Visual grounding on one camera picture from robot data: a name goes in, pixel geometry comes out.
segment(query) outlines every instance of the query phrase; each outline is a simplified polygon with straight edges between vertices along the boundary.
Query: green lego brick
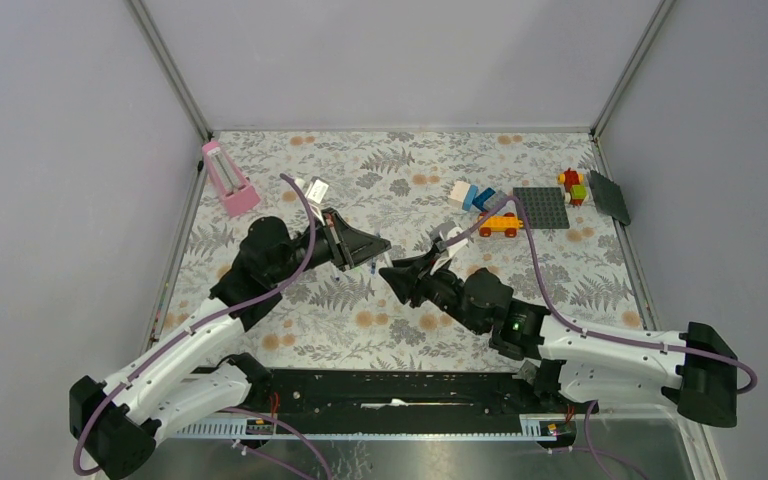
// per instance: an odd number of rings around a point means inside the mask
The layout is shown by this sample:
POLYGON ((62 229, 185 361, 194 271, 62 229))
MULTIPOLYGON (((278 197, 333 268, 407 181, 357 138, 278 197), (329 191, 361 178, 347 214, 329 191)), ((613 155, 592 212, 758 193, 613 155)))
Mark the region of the green lego brick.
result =
POLYGON ((573 185, 570 188, 570 197, 573 200, 584 200, 587 198, 587 189, 584 188, 584 185, 573 185))

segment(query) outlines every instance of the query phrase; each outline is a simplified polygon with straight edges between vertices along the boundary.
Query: white lego brick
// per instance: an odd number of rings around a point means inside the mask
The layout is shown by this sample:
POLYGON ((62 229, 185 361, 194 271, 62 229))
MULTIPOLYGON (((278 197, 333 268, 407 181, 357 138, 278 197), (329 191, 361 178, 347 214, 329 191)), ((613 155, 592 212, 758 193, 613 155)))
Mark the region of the white lego brick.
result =
POLYGON ((470 187, 472 185, 466 182, 455 182, 455 186, 449 192, 449 204, 455 208, 463 209, 463 203, 469 194, 470 187))

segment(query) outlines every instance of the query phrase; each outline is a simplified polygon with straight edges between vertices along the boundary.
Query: blue lego brick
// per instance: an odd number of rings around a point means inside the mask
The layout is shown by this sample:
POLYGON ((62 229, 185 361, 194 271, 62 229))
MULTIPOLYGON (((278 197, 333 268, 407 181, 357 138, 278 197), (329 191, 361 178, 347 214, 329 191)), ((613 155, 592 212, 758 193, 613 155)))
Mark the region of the blue lego brick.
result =
POLYGON ((469 192, 467 192, 466 197, 464 197, 464 204, 463 209, 467 212, 470 208, 472 208, 472 200, 475 198, 475 196, 478 195, 478 187, 475 185, 469 186, 469 192))
POLYGON ((472 204, 482 212, 486 212, 489 210, 489 208, 485 206, 485 202, 495 193, 496 190, 493 190, 492 188, 485 188, 483 192, 475 196, 475 198, 472 200, 472 204))

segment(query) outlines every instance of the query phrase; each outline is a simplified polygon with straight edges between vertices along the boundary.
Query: yellow toy car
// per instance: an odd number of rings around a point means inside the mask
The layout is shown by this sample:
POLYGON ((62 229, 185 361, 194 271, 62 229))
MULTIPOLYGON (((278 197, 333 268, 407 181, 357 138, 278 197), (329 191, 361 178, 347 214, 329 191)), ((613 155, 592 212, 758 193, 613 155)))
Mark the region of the yellow toy car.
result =
MULTIPOLYGON (((484 218, 487 215, 482 213, 478 216, 478 219, 484 218)), ((503 216, 495 215, 487 219, 484 225, 478 229, 478 234, 482 237, 489 237, 493 232, 505 232, 506 237, 516 237, 517 230, 522 228, 522 220, 516 217, 515 213, 506 213, 503 216)))

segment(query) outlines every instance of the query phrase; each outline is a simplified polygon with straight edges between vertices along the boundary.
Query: red lego figure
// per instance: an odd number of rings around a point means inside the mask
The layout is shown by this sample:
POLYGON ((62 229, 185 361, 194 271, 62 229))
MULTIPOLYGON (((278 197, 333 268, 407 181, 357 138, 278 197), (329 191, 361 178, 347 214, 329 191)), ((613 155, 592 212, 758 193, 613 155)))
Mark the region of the red lego figure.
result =
POLYGON ((558 184, 564 186, 566 194, 564 199, 570 205, 580 207, 587 198, 587 189, 584 187, 584 175, 568 168, 564 173, 558 175, 558 184))

